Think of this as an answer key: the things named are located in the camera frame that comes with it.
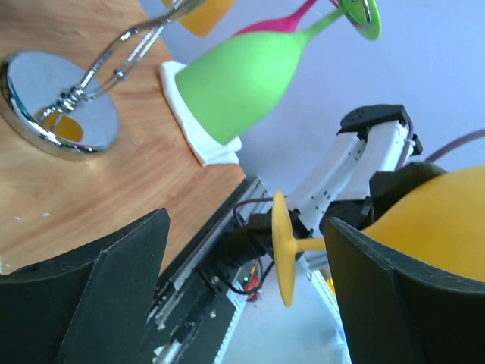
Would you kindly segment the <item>yellow plastic goblet front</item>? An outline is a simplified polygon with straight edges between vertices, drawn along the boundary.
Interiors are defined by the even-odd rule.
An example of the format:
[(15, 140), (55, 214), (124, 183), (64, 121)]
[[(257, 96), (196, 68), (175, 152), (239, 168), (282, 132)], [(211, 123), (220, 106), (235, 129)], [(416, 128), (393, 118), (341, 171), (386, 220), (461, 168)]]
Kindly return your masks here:
[(205, 38), (233, 7), (235, 0), (166, 1), (174, 20), (192, 35)]

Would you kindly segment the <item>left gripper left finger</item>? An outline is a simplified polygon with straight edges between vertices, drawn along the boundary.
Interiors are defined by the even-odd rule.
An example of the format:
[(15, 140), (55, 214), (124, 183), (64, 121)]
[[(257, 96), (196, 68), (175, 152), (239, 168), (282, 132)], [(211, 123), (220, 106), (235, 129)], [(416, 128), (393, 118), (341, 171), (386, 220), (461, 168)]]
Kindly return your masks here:
[(1, 278), (3, 363), (139, 363), (167, 245), (158, 209)]

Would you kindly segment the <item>magenta plastic goblet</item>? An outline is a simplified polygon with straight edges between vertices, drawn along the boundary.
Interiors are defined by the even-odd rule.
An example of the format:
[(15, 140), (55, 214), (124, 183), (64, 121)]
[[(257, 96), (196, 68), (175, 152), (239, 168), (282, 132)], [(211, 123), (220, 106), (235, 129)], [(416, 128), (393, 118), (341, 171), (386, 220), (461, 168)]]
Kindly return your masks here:
[(315, 2), (315, 0), (304, 1), (303, 4), (290, 15), (253, 23), (234, 33), (233, 37), (254, 32), (294, 33), (299, 25), (300, 20), (310, 10)]

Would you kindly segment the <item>yellow plastic goblet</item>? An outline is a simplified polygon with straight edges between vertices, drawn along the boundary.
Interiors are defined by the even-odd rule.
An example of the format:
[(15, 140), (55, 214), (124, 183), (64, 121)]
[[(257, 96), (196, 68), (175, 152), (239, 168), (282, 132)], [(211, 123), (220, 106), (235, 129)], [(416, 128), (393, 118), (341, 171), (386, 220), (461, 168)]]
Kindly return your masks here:
[(174, 20), (192, 35), (205, 38), (233, 7), (235, 0), (166, 1)]
[[(326, 248), (327, 238), (297, 239), (286, 200), (273, 197), (272, 244), (280, 296), (293, 303), (295, 255)], [(363, 234), (453, 274), (484, 280), (484, 166), (435, 177), (402, 197)]]

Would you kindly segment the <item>green plastic goblet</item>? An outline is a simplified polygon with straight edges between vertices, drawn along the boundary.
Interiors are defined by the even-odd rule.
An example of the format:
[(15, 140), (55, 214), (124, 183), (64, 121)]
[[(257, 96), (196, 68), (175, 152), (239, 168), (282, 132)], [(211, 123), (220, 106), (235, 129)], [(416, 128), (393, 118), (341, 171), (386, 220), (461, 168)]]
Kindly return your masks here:
[(376, 2), (341, 1), (304, 30), (233, 36), (176, 74), (183, 102), (210, 137), (222, 145), (229, 143), (277, 105), (305, 47), (341, 17), (368, 40), (381, 34)]

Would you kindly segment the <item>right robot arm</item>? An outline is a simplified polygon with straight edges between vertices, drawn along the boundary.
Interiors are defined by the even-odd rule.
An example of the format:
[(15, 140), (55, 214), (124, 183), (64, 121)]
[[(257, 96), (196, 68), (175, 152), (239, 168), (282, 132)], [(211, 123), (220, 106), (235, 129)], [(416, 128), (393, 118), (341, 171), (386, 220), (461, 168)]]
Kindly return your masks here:
[(406, 193), (445, 174), (433, 163), (408, 161), (422, 151), (404, 105), (349, 112), (330, 154), (286, 199), (294, 237), (313, 237), (331, 217), (359, 230), (370, 226)]

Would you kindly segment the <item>chrome wine glass rack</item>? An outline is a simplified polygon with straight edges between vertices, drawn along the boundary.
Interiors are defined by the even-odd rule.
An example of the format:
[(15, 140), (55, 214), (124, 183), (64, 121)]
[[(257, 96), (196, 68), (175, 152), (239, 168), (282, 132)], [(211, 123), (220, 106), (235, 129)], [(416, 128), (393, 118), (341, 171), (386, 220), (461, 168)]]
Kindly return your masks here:
[(84, 70), (36, 50), (1, 64), (1, 113), (24, 139), (61, 158), (86, 158), (110, 148), (119, 117), (108, 92), (125, 80), (155, 40), (176, 22), (168, 9), (123, 31)]

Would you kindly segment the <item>white folded cloth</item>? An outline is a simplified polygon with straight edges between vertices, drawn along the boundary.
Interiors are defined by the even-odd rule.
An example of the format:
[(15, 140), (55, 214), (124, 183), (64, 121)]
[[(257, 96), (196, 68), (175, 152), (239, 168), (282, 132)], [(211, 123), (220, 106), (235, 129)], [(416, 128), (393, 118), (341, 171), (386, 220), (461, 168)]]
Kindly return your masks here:
[(238, 165), (237, 152), (243, 148), (239, 137), (227, 145), (216, 142), (198, 123), (180, 95), (175, 76), (186, 67), (177, 61), (165, 61), (159, 66), (164, 97), (192, 153), (202, 167), (209, 165)]

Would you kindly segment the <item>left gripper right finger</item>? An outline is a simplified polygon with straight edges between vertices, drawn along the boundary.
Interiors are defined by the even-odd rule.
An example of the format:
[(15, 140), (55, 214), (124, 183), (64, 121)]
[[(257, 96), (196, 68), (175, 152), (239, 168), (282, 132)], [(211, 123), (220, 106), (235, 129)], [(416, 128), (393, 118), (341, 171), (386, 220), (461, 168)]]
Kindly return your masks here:
[(482, 363), (484, 284), (384, 246), (338, 218), (324, 238), (353, 363)]

